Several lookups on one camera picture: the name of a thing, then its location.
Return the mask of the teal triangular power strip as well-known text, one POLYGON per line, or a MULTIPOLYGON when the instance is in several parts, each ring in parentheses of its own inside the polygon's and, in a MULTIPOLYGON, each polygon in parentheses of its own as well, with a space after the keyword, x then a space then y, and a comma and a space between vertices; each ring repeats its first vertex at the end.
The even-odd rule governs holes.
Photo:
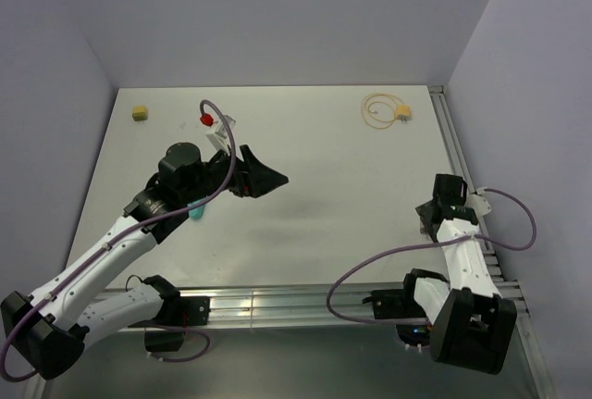
POLYGON ((188 204, 190 210, 188 211, 188 216, 190 219, 199 221, 203 218, 205 204, 202 201, 195 201, 193 203, 188 204))

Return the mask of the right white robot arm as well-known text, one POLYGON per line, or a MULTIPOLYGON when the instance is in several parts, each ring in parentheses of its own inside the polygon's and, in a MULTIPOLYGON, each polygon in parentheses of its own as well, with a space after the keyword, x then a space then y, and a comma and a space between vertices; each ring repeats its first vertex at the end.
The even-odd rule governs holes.
POLYGON ((441 247, 448 273, 414 268, 402 288, 375 290, 365 300, 376 319, 397 319, 401 340, 427 346, 434 361, 497 375, 517 308, 489 277, 477 214, 467 201, 463 178, 438 174, 431 200, 415 211, 424 232, 441 247))

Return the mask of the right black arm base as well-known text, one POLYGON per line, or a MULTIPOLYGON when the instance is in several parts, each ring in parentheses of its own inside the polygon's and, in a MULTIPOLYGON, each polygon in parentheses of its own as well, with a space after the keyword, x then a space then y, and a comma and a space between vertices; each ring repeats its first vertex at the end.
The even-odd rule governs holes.
MULTIPOLYGON (((374 290, 363 299, 370 304, 374 319, 424 318, 425 311, 403 289, 374 290)), ((422 353, 429 348, 431 326, 427 324, 400 324, 396 332, 406 351, 422 353)))

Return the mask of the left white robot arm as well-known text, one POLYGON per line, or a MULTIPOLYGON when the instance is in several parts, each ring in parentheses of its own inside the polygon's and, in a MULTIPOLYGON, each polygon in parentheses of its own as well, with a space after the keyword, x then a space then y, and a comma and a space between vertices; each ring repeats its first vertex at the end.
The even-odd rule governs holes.
POLYGON ((218 151, 204 162, 197 145, 176 143, 157 172, 124 208, 105 236, 61 274, 28 295, 13 292, 1 303, 6 334, 1 355, 14 348, 45 380, 70 369, 104 338, 149 322, 178 331, 180 293, 151 276, 129 293, 97 302, 96 296, 135 260, 162 243, 223 191, 258 198, 287 184, 288 177, 261 163, 248 145, 218 151))

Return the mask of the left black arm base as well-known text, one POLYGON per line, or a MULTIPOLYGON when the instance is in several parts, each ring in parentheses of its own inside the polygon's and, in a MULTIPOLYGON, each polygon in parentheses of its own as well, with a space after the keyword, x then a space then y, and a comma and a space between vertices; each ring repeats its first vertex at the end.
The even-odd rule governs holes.
POLYGON ((146 325, 144 348, 150 354, 173 358, 185 343, 203 342, 203 354, 209 347, 209 337, 202 333, 208 323, 210 298, 208 296, 181 296, 166 300, 162 310, 153 319, 146 319, 133 328, 146 325))

